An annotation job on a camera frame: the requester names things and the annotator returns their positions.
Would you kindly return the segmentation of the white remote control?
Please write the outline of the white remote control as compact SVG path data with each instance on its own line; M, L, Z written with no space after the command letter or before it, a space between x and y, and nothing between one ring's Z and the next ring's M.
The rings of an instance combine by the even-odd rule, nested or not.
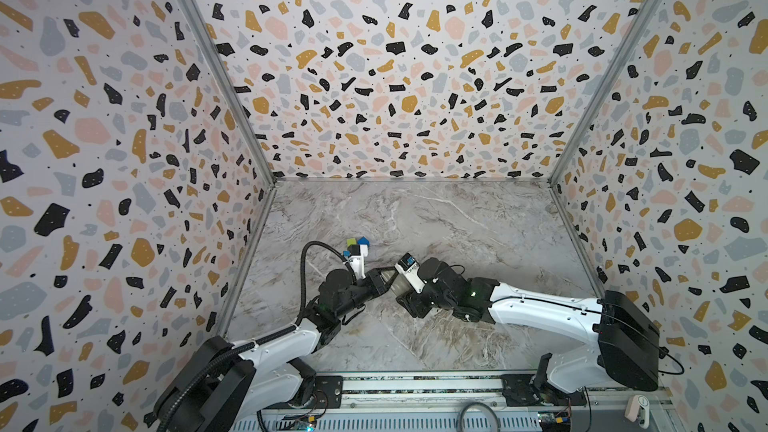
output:
M395 283L398 280L398 277L400 276L399 272L396 269L386 269L382 273L382 278L385 280L385 285L387 286L388 290L394 290L395 289Z

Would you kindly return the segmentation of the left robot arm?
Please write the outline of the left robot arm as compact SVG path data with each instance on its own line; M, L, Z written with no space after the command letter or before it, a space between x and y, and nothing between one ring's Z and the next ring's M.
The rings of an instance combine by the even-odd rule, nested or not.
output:
M376 268L364 278L331 271L305 305L301 323L256 339L206 340L161 394L153 412L159 431L227 431L275 404L302 406L312 395L314 369L302 361L326 346L352 313L386 294L397 271Z

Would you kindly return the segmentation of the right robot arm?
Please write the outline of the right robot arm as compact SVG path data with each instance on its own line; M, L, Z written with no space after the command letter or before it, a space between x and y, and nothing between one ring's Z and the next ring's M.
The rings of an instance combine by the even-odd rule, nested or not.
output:
M600 298L562 297L524 290L495 279L466 278L447 263L418 262L406 254L395 265L392 290L414 318L435 309L463 322L519 325L579 342L579 347L542 356L534 388L563 393L608 381L652 392L659 382L658 327L623 293Z

